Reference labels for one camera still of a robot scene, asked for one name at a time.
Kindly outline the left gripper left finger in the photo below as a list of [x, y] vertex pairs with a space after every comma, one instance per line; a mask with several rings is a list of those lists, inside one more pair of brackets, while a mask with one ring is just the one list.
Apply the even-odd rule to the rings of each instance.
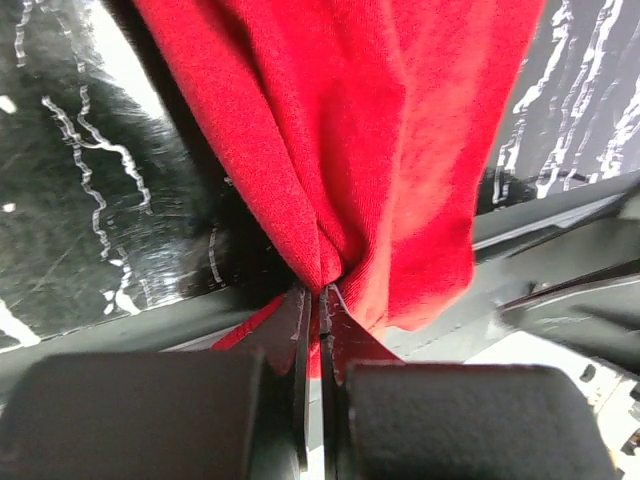
[[5, 479], [297, 479], [311, 294], [224, 351], [56, 355], [1, 416]]

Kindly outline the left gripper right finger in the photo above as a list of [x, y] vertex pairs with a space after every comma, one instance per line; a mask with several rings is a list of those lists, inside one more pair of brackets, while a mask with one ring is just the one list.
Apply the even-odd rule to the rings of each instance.
[[329, 479], [611, 479], [586, 399], [539, 365], [406, 363], [319, 298]]

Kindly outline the dark red t-shirt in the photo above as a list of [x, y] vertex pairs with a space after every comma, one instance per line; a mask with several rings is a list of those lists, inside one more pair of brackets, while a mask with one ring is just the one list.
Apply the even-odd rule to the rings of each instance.
[[478, 187], [540, 1], [140, 1], [275, 249], [370, 333], [469, 286]]

